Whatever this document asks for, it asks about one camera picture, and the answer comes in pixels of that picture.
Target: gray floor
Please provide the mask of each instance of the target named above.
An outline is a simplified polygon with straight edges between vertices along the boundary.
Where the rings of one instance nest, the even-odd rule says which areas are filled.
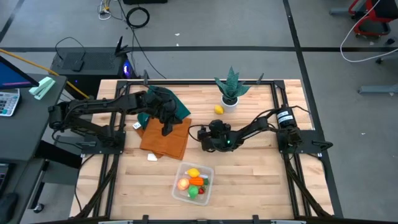
[[[353,25],[349,17],[332,17],[330,7],[347,6],[342,0],[290,0],[302,47],[339,47]],[[116,19],[100,21],[98,0],[25,0],[0,47],[54,47],[66,36],[77,38],[87,47],[112,47],[120,35],[126,42],[131,33]],[[16,5],[16,0],[0,1],[0,27]],[[137,30],[142,46],[293,46],[284,5],[278,0],[170,0],[167,4],[143,5],[151,13],[148,26]],[[118,4],[111,2],[120,17]],[[143,15],[134,16],[141,21]],[[391,24],[398,35],[398,24]],[[351,35],[346,47],[382,46]],[[76,47],[65,41],[62,47]],[[377,53],[348,53],[353,59]],[[49,67],[54,53],[18,53]],[[147,52],[155,67],[169,78],[212,78],[227,74],[229,66],[241,78],[301,78],[295,52]],[[25,72],[44,73],[38,68],[8,58]],[[147,69],[151,78],[159,76],[142,53],[134,54],[137,71]],[[348,63],[340,53],[305,52],[305,64],[330,149],[331,164],[346,218],[398,220],[398,152],[395,109],[397,97],[359,95],[361,85],[398,83],[395,60],[377,65],[373,60]],[[40,201],[46,211],[26,212],[23,223],[65,219],[72,203],[73,188],[48,185]]]

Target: monitor screen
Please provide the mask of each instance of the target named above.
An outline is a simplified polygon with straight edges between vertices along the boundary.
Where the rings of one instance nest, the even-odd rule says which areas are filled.
[[[37,86],[38,83],[0,57],[0,90]]]

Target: black box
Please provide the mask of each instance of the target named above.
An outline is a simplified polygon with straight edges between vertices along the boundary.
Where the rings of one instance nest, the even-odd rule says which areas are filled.
[[[87,95],[97,97],[101,80],[103,79],[131,79],[137,78],[134,69],[126,54],[115,56],[115,49],[98,48],[83,49],[70,48],[58,50],[59,55],[54,56],[51,70],[68,78],[73,85]],[[65,89],[78,100],[84,97],[66,86]]]

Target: orange cloth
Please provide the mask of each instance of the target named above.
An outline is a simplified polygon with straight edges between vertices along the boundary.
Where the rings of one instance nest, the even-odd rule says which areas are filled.
[[[188,129],[191,122],[190,118],[185,118],[182,124],[173,125],[173,131],[170,134],[163,136],[163,124],[158,119],[149,120],[145,131],[142,129],[136,130],[142,139],[140,148],[152,151],[157,158],[166,155],[182,160],[188,142]]]

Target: wooden tabletop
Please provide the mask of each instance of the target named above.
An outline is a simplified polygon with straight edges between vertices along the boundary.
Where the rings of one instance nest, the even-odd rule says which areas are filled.
[[[98,98],[114,97],[117,80],[103,80]],[[220,104],[221,93],[216,85],[162,85],[172,90],[191,111],[193,124],[209,124],[214,119],[229,123],[233,130],[249,124],[261,111],[274,107],[269,85],[252,86],[239,99],[234,113],[217,115],[214,105]],[[285,80],[290,106],[307,108],[300,80]],[[146,90],[132,86],[131,93]],[[309,114],[294,109],[300,129],[312,129]],[[110,113],[95,114],[93,122],[107,125]],[[147,160],[147,151],[139,149],[141,142],[132,125],[137,116],[126,116],[126,146],[119,160],[111,219],[141,219],[149,215],[151,220],[164,219],[260,219],[293,218],[284,162],[278,152],[276,135],[260,133],[234,152],[203,152],[199,142],[188,140],[184,161],[214,169],[215,178],[207,206],[198,206],[172,197],[172,186],[180,161],[162,157],[157,162]],[[273,116],[270,122],[276,125]],[[102,155],[95,155],[80,172],[77,194],[84,206],[98,185]],[[305,183],[318,203],[333,213],[322,164],[316,158],[301,154]],[[296,189],[300,213],[303,207]],[[105,197],[100,214],[103,214]],[[76,200],[71,215],[78,213]]]

